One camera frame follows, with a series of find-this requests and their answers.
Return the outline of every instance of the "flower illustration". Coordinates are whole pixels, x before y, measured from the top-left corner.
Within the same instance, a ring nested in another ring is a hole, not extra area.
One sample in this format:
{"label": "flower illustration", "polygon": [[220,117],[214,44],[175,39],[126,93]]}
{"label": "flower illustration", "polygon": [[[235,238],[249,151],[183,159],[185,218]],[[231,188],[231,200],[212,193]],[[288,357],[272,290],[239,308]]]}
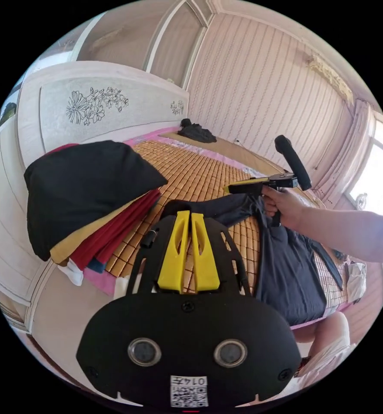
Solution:
{"label": "flower illustration", "polygon": [[81,120],[85,118],[85,111],[88,108],[87,99],[79,92],[73,91],[66,107],[66,115],[69,121],[80,124]]}
{"label": "flower illustration", "polygon": [[103,99],[104,99],[104,90],[101,89],[100,91],[97,89],[96,91],[93,88],[90,89],[91,95],[88,96],[87,101],[92,106],[99,106]]}
{"label": "flower illustration", "polygon": [[104,107],[102,105],[93,107],[91,114],[93,123],[100,121],[105,116]]}
{"label": "flower illustration", "polygon": [[184,102],[182,100],[179,100],[177,103],[173,101],[170,105],[171,110],[173,111],[174,115],[181,114],[183,115],[184,112]]}
{"label": "flower illustration", "polygon": [[128,98],[121,94],[121,89],[108,87],[105,89],[90,88],[90,95],[84,97],[79,91],[71,93],[66,114],[70,122],[76,120],[80,124],[84,120],[84,125],[88,126],[97,123],[105,116],[105,107],[111,109],[114,105],[118,112],[129,104]]}

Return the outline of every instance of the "camera lens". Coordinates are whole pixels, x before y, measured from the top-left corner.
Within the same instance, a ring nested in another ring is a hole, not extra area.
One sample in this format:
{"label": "camera lens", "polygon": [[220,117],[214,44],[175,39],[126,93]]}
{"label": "camera lens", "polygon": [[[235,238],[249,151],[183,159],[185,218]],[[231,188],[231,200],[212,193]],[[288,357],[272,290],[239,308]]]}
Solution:
{"label": "camera lens", "polygon": [[160,360],[161,350],[153,340],[137,338],[129,344],[128,356],[135,364],[150,367]]}
{"label": "camera lens", "polygon": [[215,361],[222,367],[233,368],[243,363],[247,357],[246,346],[237,339],[226,339],[214,351]]}

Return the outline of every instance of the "woven bamboo sleeping mat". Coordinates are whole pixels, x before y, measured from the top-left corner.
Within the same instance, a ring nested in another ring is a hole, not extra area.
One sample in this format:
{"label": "woven bamboo sleeping mat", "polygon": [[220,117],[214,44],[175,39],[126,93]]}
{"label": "woven bamboo sleeping mat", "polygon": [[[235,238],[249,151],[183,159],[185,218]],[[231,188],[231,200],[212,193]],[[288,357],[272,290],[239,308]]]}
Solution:
{"label": "woven bamboo sleeping mat", "polygon": [[[142,142],[134,147],[145,160],[152,164],[168,184],[161,188],[162,197],[145,220],[134,228],[123,240],[108,261],[106,270],[115,277],[131,273],[139,242],[149,228],[158,220],[163,206],[173,199],[206,201],[222,197],[223,187],[230,182],[248,179],[249,175],[221,161],[202,156],[184,148],[156,141]],[[251,292],[255,284],[258,265],[259,229],[256,220],[250,217],[229,229],[239,249],[247,270]],[[326,266],[317,257],[322,286],[327,294],[328,307],[345,302]],[[189,240],[184,274],[184,292],[194,292],[192,246]]]}

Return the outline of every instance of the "hand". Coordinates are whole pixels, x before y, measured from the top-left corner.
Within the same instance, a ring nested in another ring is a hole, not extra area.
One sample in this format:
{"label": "hand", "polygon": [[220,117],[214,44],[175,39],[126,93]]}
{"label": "hand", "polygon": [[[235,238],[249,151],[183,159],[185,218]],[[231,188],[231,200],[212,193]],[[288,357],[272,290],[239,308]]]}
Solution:
{"label": "hand", "polygon": [[296,230],[307,207],[286,189],[282,189],[280,192],[264,185],[262,194],[265,202],[266,215],[273,217],[279,210],[281,224],[284,227]]}

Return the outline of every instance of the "label sticker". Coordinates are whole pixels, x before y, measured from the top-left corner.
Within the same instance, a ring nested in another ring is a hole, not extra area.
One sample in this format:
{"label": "label sticker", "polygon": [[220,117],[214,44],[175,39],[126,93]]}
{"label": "label sticker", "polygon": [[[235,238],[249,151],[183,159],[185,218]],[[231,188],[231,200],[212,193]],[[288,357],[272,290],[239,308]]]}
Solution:
{"label": "label sticker", "polygon": [[208,407],[206,376],[171,375],[171,406]]}

